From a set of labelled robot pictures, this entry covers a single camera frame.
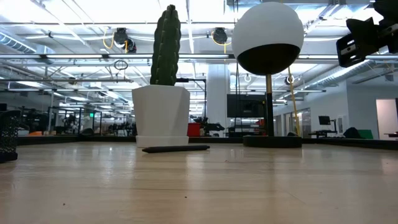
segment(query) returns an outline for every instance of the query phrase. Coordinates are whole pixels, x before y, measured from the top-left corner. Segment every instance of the cactus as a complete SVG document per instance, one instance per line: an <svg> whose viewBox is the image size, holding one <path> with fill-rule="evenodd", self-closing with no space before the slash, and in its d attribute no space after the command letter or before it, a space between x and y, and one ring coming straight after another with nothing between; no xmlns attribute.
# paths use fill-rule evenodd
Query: cactus
<svg viewBox="0 0 398 224"><path fill-rule="evenodd" d="M150 70L151 85L174 86L177 80L181 23L174 5L169 5L157 21L154 54Z"/></svg>

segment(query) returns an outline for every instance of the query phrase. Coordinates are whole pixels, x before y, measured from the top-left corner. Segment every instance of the floor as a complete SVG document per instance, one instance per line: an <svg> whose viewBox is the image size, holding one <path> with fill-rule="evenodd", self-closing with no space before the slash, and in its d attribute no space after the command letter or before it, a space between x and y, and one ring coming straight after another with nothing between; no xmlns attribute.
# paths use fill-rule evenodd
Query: floor
<svg viewBox="0 0 398 224"><path fill-rule="evenodd" d="M0 223L398 223L398 151L305 145L146 154L24 146L0 164Z"/></svg>

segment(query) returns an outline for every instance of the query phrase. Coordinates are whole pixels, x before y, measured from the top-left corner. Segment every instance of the white planter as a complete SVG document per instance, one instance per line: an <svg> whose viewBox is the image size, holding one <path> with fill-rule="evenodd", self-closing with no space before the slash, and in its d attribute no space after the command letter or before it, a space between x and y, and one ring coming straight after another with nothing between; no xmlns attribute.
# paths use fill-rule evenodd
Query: white planter
<svg viewBox="0 0 398 224"><path fill-rule="evenodd" d="M188 144L190 92L179 86L148 85L132 91L137 147Z"/></svg>

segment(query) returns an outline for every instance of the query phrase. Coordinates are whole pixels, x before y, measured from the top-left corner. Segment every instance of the monitor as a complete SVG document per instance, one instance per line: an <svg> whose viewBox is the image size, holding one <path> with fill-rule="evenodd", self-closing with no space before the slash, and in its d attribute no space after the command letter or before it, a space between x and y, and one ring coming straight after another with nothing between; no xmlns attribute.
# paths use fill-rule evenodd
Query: monitor
<svg viewBox="0 0 398 224"><path fill-rule="evenodd" d="M330 117L329 116L319 116L319 124L320 125L330 125Z"/></svg>
<svg viewBox="0 0 398 224"><path fill-rule="evenodd" d="M263 118L265 95L235 95L228 94L227 117L229 118Z"/></svg>

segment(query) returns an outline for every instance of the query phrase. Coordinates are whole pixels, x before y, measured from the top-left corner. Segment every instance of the red container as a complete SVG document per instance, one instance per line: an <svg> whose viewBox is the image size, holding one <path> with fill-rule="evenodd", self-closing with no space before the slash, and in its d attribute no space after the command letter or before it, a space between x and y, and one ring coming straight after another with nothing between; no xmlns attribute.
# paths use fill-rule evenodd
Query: red container
<svg viewBox="0 0 398 224"><path fill-rule="evenodd" d="M200 136L200 123L188 123L188 137Z"/></svg>

